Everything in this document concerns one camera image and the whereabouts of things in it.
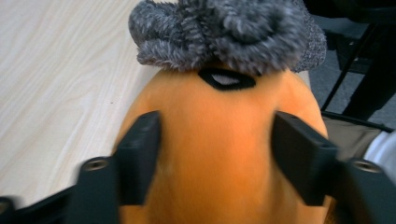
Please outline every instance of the light wood surface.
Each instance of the light wood surface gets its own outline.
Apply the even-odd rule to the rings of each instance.
[[[156,73],[136,61],[127,24],[137,2],[0,1],[0,196],[40,201],[109,155]]]

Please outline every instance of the gray knitted hat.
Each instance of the gray knitted hat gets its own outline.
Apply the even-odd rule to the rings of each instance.
[[[220,60],[242,73],[300,72],[326,54],[302,0],[144,0],[129,29],[140,63],[179,71]]]

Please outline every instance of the stuffed toy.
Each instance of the stuffed toy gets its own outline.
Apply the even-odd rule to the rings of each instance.
[[[161,70],[135,99],[160,111],[161,151],[147,199],[123,223],[323,223],[271,155],[276,111],[326,136],[318,104],[294,74],[320,64],[326,42],[301,1],[140,2],[129,28],[137,60]]]

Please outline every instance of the gray fabric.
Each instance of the gray fabric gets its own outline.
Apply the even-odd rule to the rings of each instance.
[[[349,122],[323,118],[329,140],[340,148],[338,159],[346,161],[350,158],[362,159],[367,148],[381,133],[381,130]]]
[[[220,60],[255,75],[309,70],[326,40],[301,0],[140,2],[129,29],[142,64],[186,71]]]

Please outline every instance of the gray carpet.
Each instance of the gray carpet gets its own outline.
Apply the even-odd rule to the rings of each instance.
[[[322,29],[348,37],[359,38],[365,30],[365,25],[357,24],[346,19],[325,19],[321,17],[315,17],[315,19]],[[324,104],[340,73],[337,55],[334,50],[328,50],[325,62],[321,66],[310,71],[309,75],[312,92],[317,98],[319,105]],[[350,96],[357,88],[362,78],[363,75],[361,74],[348,73],[343,84],[332,99],[327,111],[338,114],[342,113],[349,102]],[[384,124],[392,129],[396,129],[395,112],[396,95],[394,95],[381,110],[376,111],[369,121]]]

